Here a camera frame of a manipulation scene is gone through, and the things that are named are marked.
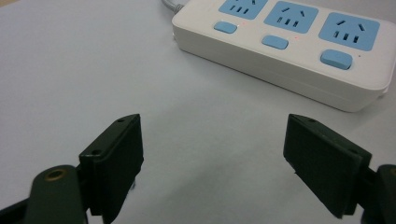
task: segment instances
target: power strip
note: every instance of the power strip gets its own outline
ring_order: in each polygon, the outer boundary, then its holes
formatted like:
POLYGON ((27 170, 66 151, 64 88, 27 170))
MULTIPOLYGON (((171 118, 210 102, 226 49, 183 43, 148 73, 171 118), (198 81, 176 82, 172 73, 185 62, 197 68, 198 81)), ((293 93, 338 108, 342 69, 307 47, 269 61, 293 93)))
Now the power strip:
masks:
POLYGON ((173 18, 178 46, 347 112, 386 93, 396 25, 277 0, 190 0, 173 18))

